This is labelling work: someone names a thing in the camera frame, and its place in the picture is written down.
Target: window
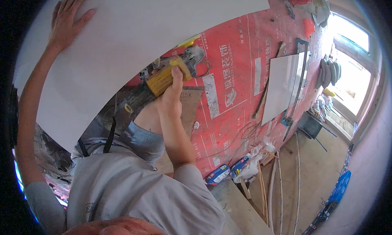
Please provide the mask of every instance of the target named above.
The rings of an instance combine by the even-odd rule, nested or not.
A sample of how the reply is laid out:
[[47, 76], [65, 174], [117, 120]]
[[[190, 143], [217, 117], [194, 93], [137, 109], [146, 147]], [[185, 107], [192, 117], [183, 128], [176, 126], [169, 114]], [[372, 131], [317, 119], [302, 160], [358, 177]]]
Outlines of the window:
[[354, 23], [337, 14], [333, 14], [328, 19], [328, 24], [337, 35], [348, 39], [356, 46], [359, 46], [369, 53], [369, 34], [364, 32]]

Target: wall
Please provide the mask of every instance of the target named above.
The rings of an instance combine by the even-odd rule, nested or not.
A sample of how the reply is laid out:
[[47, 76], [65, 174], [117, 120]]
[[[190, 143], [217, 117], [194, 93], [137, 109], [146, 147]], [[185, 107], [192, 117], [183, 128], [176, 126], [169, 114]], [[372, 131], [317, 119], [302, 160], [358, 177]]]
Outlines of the wall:
[[315, 234], [352, 234], [372, 207], [386, 173], [391, 149], [392, 91], [386, 79], [380, 107], [353, 150], [350, 182], [340, 204]]

